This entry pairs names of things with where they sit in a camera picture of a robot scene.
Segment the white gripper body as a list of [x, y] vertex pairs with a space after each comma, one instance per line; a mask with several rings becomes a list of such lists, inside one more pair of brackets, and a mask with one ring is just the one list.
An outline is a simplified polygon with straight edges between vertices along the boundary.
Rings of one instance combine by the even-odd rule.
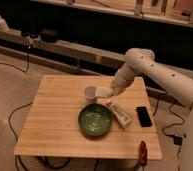
[[118, 71], [114, 79], [111, 82], [110, 88], [113, 91], [114, 96], [120, 95], [122, 92], [126, 90], [127, 87], [129, 87], [132, 82], [134, 81], [134, 74], [132, 73], [123, 73]]

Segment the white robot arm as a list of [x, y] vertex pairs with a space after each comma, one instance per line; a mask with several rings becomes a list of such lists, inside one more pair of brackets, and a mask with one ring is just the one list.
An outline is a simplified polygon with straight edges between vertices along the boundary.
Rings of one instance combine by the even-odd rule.
[[155, 54], [150, 49], [129, 49], [124, 65], [116, 72], [111, 83], [113, 94], [121, 94], [138, 73], [143, 73], [189, 108], [179, 166], [180, 171], [193, 171], [193, 79], [155, 62], [154, 58]]

